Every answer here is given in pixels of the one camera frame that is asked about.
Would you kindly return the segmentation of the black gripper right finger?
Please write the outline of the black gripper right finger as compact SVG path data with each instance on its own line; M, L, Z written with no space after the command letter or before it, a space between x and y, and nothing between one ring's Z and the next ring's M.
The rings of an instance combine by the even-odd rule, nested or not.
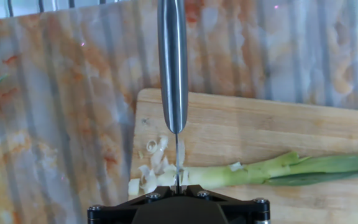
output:
M200 185L188 185L186 196L195 199L190 209L195 223L270 224L270 202L262 197L239 200L212 192Z

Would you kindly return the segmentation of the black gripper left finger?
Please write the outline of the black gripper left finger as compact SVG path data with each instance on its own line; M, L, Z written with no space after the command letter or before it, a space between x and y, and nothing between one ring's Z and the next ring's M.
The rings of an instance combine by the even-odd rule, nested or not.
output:
M113 207L92 205L87 209L88 224L132 223L143 205L172 196L170 187L157 187L153 192Z

